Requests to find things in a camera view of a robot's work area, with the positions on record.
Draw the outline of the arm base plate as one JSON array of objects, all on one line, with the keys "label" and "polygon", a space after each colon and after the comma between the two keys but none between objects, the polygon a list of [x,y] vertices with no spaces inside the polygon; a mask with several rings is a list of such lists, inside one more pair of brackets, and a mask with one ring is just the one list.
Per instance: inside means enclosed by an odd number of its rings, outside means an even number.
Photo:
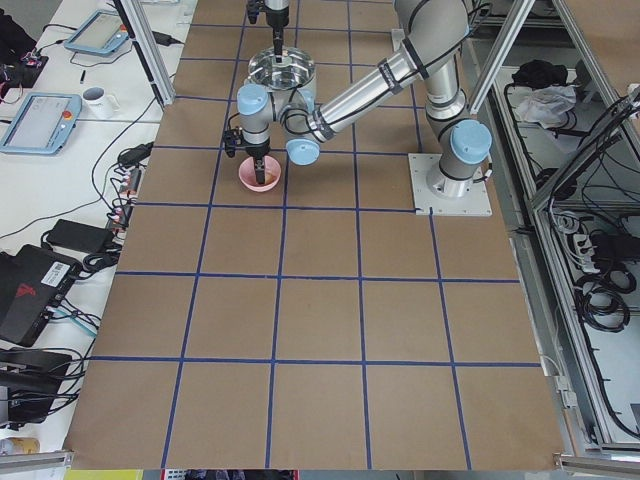
[{"label": "arm base plate", "polygon": [[417,215],[449,217],[490,217],[492,208],[482,167],[471,178],[453,180],[440,170],[440,154],[408,155]]}]

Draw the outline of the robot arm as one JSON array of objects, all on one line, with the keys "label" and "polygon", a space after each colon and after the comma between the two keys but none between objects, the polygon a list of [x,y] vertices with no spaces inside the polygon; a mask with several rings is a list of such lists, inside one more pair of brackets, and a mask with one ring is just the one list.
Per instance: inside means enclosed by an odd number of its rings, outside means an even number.
[{"label": "robot arm", "polygon": [[467,7],[462,1],[396,1],[393,8],[404,32],[399,47],[331,101],[312,108],[302,85],[278,95],[246,82],[236,95],[240,124],[223,134],[226,154],[244,150],[263,184],[272,123],[287,134],[289,159],[309,165],[318,159],[322,143],[421,80],[426,116],[442,150],[427,174],[428,186],[446,198],[463,196],[492,144],[488,128],[469,114],[457,73],[456,52],[470,34]]},{"label": "robot arm", "polygon": [[246,16],[251,25],[257,23],[261,13],[266,16],[272,29],[272,42],[275,62],[283,61],[284,30],[289,24],[289,0],[247,0]]}]

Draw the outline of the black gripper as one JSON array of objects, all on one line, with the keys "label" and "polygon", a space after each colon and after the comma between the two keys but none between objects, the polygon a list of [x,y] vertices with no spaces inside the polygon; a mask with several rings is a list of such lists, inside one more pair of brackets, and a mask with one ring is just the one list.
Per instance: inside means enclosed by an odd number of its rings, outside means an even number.
[{"label": "black gripper", "polygon": [[246,153],[254,158],[254,174],[256,183],[264,185],[266,182],[264,157],[270,153],[270,143],[248,144],[245,147]]},{"label": "black gripper", "polygon": [[266,15],[267,24],[272,28],[274,58],[283,61],[284,28],[289,24],[289,0],[247,0],[246,15],[252,25],[257,23],[260,13]]}]

